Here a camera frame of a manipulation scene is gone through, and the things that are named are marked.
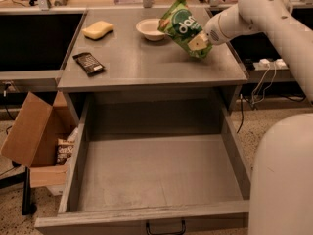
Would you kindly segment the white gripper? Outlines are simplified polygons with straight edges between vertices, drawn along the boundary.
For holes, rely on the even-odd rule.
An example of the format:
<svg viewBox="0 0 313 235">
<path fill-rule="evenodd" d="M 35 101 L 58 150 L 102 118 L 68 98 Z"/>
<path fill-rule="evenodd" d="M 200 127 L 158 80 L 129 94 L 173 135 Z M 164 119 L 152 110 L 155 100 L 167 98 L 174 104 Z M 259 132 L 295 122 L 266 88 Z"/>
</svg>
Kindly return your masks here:
<svg viewBox="0 0 313 235">
<path fill-rule="evenodd" d="M 210 18 L 204 27 L 204 31 L 197 34 L 189 43 L 188 46 L 192 51 L 205 49 L 208 46 L 208 41 L 212 45 L 221 45 L 230 40 L 225 35 L 220 26 L 221 14 L 217 14 Z"/>
</svg>

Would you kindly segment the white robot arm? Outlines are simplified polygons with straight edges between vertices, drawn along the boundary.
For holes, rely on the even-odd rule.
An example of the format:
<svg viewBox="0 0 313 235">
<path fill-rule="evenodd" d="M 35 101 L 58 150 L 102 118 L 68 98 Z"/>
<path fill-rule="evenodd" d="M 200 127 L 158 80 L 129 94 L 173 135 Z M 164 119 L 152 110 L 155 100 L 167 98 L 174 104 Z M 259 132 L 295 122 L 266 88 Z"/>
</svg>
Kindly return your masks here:
<svg viewBox="0 0 313 235">
<path fill-rule="evenodd" d="M 213 45 L 263 32 L 306 95 L 313 98 L 313 31 L 283 0 L 238 0 L 209 19 Z M 313 114 L 287 117 L 261 139 L 253 165 L 248 235 L 313 235 Z"/>
</svg>

